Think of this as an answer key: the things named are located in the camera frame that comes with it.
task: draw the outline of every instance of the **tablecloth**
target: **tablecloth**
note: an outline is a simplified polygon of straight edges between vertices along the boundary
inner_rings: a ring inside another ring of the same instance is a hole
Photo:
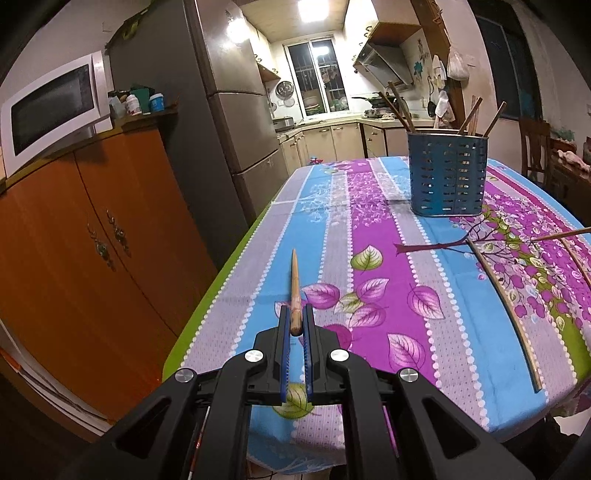
[[[418,369],[497,438],[575,398],[591,371],[588,236],[527,179],[489,160],[480,216],[410,209],[408,159],[299,168],[218,275],[164,370],[220,368],[277,325],[298,253],[304,303],[342,348]],[[248,455],[273,471],[345,462],[338,406],[315,407],[291,338],[289,402],[254,407]]]

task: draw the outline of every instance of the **silver screw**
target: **silver screw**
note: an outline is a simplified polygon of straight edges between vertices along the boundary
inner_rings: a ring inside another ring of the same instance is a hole
[[[247,362],[252,362],[253,364],[257,363],[258,361],[262,360],[265,355],[260,350],[249,350],[244,354],[244,358],[246,358]]]
[[[408,383],[418,380],[418,372],[414,368],[403,368],[398,375]]]
[[[341,348],[337,348],[330,353],[330,357],[335,362],[344,362],[349,358],[349,352],[347,350],[343,350]]]
[[[191,381],[194,376],[195,374],[189,368],[182,368],[181,370],[177,370],[177,372],[174,374],[176,381],[181,383],[187,383]]]

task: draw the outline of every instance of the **window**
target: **window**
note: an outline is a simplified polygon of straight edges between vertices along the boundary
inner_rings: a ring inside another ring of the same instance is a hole
[[[306,116],[349,110],[332,39],[286,47]]]
[[[495,82],[496,102],[507,102],[502,115],[540,119],[542,107],[534,61],[513,8],[499,0],[469,0],[476,15]]]

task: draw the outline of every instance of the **cabinet knob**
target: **cabinet knob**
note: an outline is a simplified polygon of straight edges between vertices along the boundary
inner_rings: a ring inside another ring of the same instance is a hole
[[[98,237],[96,236],[96,232],[94,229],[90,227],[90,224],[86,224],[86,228],[88,228],[88,233],[90,233],[90,238],[92,238],[95,242],[95,250],[96,253],[106,262],[107,266],[111,270],[115,270],[115,265],[113,264],[113,260],[111,259],[111,255],[109,254],[109,248],[101,242]]]
[[[107,210],[107,220],[113,226],[113,233],[115,234],[115,239],[121,244],[123,250],[127,254],[128,257],[131,256],[129,252],[129,246],[127,245],[127,238],[125,237],[125,231],[117,225],[115,221],[115,217],[113,217],[109,211]]]

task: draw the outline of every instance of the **wooden cabinet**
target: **wooden cabinet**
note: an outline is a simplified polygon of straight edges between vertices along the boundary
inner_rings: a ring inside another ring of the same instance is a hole
[[[359,124],[344,124],[330,127],[335,144],[337,161],[365,158]]]
[[[330,127],[306,130],[304,138],[310,157],[321,158],[324,163],[336,161],[335,145]]]
[[[157,129],[75,152],[92,204],[117,254],[179,335],[216,270],[178,189]]]
[[[300,165],[307,167],[310,164],[310,155],[308,154],[308,146],[306,146],[306,139],[303,133],[295,136],[295,143],[297,145],[298,155],[300,156]]]
[[[387,152],[384,130],[364,125],[363,132],[365,133],[365,145],[368,151],[368,158],[385,157]]]
[[[290,138],[281,144],[283,150],[283,156],[285,157],[285,166],[287,167],[287,173],[291,175],[298,168],[301,167],[300,155],[297,151],[297,142],[295,138]]]
[[[408,137],[404,128],[386,130],[386,147],[389,157],[408,157]]]
[[[0,218],[2,321],[56,380],[121,418],[160,383],[176,336],[119,259],[74,155],[8,189]]]
[[[160,384],[216,275],[146,121],[41,161],[0,195],[0,318],[58,382],[115,420]]]

